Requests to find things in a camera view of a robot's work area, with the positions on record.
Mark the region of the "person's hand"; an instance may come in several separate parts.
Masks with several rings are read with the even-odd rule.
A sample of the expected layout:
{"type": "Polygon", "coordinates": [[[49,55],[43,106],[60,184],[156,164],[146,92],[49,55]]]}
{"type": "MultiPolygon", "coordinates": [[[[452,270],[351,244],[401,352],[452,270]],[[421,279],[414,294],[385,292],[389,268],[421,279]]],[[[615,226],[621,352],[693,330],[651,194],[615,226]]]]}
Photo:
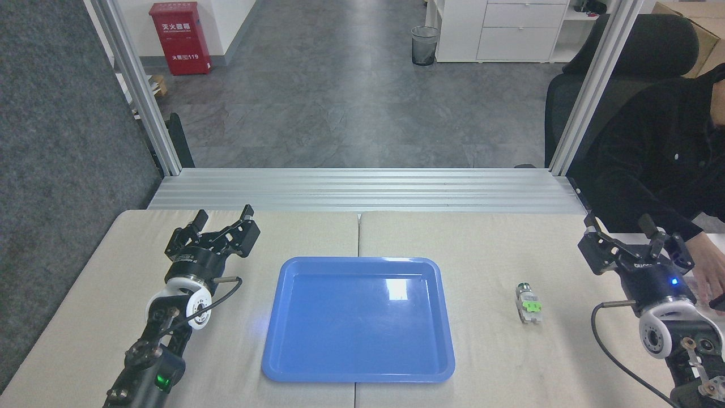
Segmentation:
{"type": "Polygon", "coordinates": [[[723,294],[724,255],[705,232],[686,241],[686,247],[694,261],[692,274],[697,281],[697,295],[707,306],[710,300],[723,294]]]}

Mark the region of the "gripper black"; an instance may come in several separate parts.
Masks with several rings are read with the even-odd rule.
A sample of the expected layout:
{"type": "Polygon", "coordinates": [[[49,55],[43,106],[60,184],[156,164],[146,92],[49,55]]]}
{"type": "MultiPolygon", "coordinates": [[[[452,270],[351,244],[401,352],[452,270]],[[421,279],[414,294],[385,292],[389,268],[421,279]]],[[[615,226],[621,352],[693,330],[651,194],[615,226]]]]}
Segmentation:
{"type": "Polygon", "coordinates": [[[639,227],[650,240],[645,259],[658,259],[665,250],[669,260],[655,263],[634,263],[638,253],[632,246],[622,243],[603,232],[592,212],[583,220],[587,230],[578,243],[578,249],[591,271],[601,275],[620,265],[620,281],[628,300],[634,300],[632,310],[636,316],[658,304],[687,299],[696,304],[696,296],[684,281],[683,269],[689,271],[696,263],[678,233],[669,235],[657,227],[649,214],[639,218],[639,227]]]}
{"type": "Polygon", "coordinates": [[[199,244],[202,229],[209,219],[205,210],[199,210],[186,227],[175,229],[171,235],[165,255],[172,265],[165,282],[173,277],[193,277],[207,289],[217,289],[218,284],[213,279],[223,276],[228,256],[247,257],[261,235],[253,215],[252,206],[244,206],[239,220],[218,232],[204,233],[203,248],[191,247],[199,244]]]}

